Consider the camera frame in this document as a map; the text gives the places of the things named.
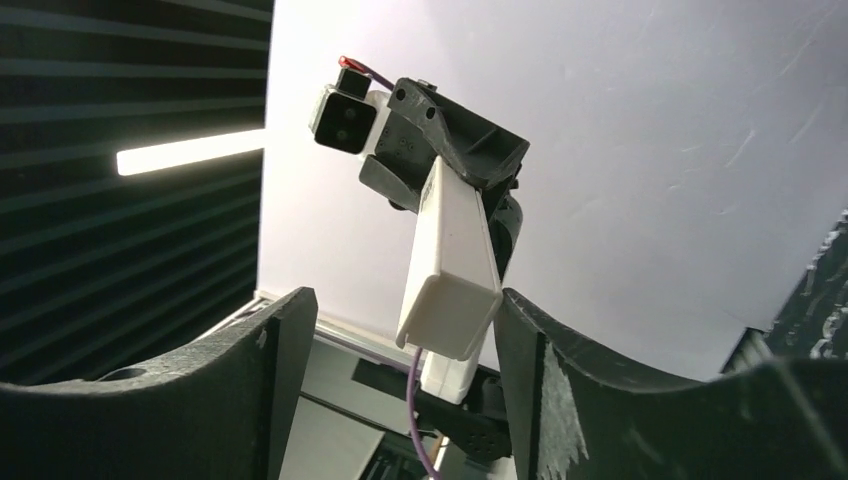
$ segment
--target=screw hole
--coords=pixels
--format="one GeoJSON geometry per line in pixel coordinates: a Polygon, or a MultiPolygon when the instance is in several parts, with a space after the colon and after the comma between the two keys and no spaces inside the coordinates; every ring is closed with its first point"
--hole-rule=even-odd
{"type": "Polygon", "coordinates": [[[101,378],[100,382],[114,382],[116,380],[129,380],[130,378],[140,377],[147,373],[147,370],[143,368],[122,368],[120,370],[115,370],[114,372],[107,374],[105,377],[101,378]]]}

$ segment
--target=black camera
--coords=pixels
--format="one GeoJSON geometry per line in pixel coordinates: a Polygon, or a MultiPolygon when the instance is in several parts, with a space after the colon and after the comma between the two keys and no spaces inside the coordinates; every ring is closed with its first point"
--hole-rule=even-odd
{"type": "Polygon", "coordinates": [[[315,142],[342,152],[359,154],[365,148],[377,109],[365,103],[371,77],[342,68],[336,85],[327,85],[309,127],[315,142]]]}

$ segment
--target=fluorescent light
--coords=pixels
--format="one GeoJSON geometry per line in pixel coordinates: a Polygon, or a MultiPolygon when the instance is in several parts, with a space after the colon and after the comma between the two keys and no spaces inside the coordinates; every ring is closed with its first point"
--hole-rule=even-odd
{"type": "Polygon", "coordinates": [[[118,152],[118,174],[136,175],[265,148],[265,130],[228,133],[118,152]]]}

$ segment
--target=cable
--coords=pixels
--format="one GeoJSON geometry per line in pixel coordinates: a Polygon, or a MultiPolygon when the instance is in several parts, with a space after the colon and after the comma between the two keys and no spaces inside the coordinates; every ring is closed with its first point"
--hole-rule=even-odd
{"type": "Polygon", "coordinates": [[[418,459],[427,470],[427,475],[432,480],[442,480],[442,476],[436,471],[436,467],[430,461],[427,451],[424,449],[424,444],[421,442],[421,434],[418,431],[418,422],[415,420],[415,372],[418,371],[418,363],[421,361],[422,348],[418,347],[415,350],[415,355],[412,357],[412,365],[409,368],[409,375],[406,377],[406,406],[409,413],[409,434],[412,437],[412,445],[415,446],[415,453],[418,454],[418,459]]]}
{"type": "Polygon", "coordinates": [[[358,60],[354,60],[350,57],[345,57],[344,55],[342,55],[341,57],[339,57],[339,66],[353,68],[354,70],[359,70],[360,72],[366,75],[371,75],[371,78],[373,78],[375,82],[384,86],[390,92],[394,91],[395,89],[394,83],[390,82],[386,77],[380,75],[374,69],[368,67],[368,65],[365,65],[364,63],[358,60]]]}

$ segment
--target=dark slatted ceiling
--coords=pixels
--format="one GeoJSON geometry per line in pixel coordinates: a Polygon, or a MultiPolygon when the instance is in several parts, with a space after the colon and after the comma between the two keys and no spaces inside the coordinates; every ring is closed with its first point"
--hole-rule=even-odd
{"type": "Polygon", "coordinates": [[[96,378],[250,299],[261,152],[115,154],[262,128],[272,6],[0,0],[0,381],[96,378]]]}

